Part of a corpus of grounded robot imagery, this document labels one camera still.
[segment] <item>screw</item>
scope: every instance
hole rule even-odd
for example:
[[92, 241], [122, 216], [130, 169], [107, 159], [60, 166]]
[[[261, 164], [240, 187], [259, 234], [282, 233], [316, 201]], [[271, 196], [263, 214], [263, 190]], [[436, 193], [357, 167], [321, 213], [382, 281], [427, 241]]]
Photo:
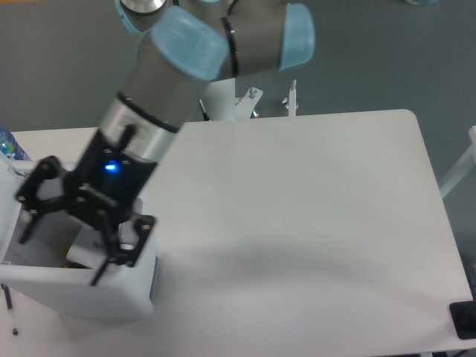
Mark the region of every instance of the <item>screw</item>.
[[258, 91], [256, 90], [255, 87], [251, 87], [250, 88], [250, 99], [254, 99], [254, 95], [257, 93]]

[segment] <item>cable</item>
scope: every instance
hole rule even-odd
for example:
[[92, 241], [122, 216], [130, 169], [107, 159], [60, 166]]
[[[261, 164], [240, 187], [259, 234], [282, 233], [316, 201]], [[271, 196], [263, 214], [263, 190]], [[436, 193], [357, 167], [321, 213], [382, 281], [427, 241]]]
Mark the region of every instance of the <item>cable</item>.
[[230, 4], [230, 6], [228, 7], [228, 12], [226, 13], [226, 16], [230, 16], [231, 15], [231, 11], [233, 11], [233, 8], [235, 7], [235, 5], [237, 4], [239, 0], [233, 0], [233, 2]]

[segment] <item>metal bracket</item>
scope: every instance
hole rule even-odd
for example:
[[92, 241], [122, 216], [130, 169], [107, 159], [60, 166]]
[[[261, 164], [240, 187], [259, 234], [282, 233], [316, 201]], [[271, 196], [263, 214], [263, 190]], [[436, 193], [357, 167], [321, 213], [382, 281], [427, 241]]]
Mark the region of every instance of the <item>metal bracket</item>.
[[476, 126], [469, 130], [472, 145], [461, 155], [456, 164], [446, 173], [441, 180], [440, 194], [444, 199], [464, 177], [476, 167]]
[[235, 106], [235, 120], [249, 120], [253, 115], [254, 107], [263, 96], [263, 91], [251, 87], [248, 93]]

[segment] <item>water bottle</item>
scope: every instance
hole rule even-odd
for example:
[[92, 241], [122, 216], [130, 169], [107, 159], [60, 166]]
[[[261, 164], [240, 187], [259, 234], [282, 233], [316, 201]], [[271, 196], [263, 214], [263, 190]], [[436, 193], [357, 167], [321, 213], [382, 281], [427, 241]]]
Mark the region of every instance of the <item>water bottle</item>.
[[0, 126], [0, 151], [10, 160], [31, 160], [12, 133]]

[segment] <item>white stand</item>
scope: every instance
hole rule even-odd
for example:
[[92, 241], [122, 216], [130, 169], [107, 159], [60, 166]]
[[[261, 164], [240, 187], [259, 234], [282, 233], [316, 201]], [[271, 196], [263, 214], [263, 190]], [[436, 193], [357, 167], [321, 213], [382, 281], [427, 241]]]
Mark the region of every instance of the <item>white stand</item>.
[[249, 120], [263, 91], [251, 87], [237, 103], [235, 79], [210, 83], [202, 101], [212, 121]]
[[469, 137], [472, 142], [471, 146], [461, 155], [441, 181], [440, 193], [442, 199], [476, 166], [476, 126], [469, 130]]

